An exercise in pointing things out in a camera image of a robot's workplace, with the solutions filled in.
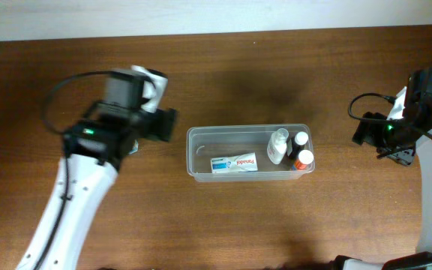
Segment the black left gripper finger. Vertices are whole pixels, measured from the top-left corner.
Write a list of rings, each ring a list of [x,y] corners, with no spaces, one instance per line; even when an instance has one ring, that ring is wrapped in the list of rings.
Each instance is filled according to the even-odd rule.
[[[161,141],[170,141],[176,124],[177,116],[178,111],[173,108],[160,111],[160,123],[158,133]]]
[[[142,109],[148,113],[156,113],[167,88],[167,75],[158,70],[137,65],[132,65],[131,69],[143,73],[151,79],[151,82],[146,82],[144,85],[142,97],[148,99],[148,101],[142,105]]]

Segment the orange bottle white cap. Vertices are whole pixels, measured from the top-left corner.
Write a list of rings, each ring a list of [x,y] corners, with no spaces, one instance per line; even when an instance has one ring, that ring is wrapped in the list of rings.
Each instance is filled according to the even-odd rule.
[[[291,170],[305,170],[314,162],[314,154],[309,150],[301,150],[295,161],[292,163]]]

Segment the dark bottle white cap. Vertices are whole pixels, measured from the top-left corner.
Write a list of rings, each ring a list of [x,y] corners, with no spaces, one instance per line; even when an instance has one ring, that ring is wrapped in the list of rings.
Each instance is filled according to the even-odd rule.
[[[300,131],[295,136],[288,139],[286,143],[286,156],[290,160],[295,160],[301,150],[305,148],[309,136],[306,132]]]

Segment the white calamine lotion bottle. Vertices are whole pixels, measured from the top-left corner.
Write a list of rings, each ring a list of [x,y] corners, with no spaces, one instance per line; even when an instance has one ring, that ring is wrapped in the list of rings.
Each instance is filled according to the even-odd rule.
[[[289,132],[285,128],[279,128],[272,133],[267,147],[267,155],[269,160],[278,165],[287,153],[287,140]]]

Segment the white Panadol box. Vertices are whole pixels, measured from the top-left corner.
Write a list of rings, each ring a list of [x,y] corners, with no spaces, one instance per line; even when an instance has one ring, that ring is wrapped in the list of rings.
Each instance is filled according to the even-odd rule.
[[[257,172],[256,154],[240,154],[232,157],[215,157],[211,159],[211,172],[218,173],[252,173]]]

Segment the gold-lid balm jar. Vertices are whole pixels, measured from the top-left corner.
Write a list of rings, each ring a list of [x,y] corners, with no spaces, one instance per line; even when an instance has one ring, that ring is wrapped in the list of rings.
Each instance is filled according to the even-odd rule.
[[[138,141],[135,139],[135,140],[134,140],[134,143],[133,143],[133,147],[132,147],[132,149],[129,151],[129,155],[132,155],[132,154],[134,154],[134,153],[137,153],[138,150],[139,150],[139,143],[138,143]]]

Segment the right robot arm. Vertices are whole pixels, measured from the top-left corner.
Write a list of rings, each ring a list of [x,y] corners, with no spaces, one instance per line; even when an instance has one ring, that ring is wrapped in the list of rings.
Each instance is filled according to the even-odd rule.
[[[333,269],[432,269],[432,105],[406,105],[400,118],[359,120],[382,127],[384,142],[390,146],[414,146],[421,169],[421,234],[413,255],[384,263],[365,262],[337,256]]]

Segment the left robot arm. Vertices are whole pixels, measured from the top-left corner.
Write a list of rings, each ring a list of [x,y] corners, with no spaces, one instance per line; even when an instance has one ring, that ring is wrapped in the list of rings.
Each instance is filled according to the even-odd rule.
[[[47,118],[58,90],[93,76],[63,79],[46,96],[41,118],[61,137],[62,156],[51,196],[18,269],[75,269],[92,221],[119,176],[122,161],[137,152],[140,140],[168,142],[175,109],[160,109],[165,73],[141,66],[103,70],[105,94],[64,130]]]

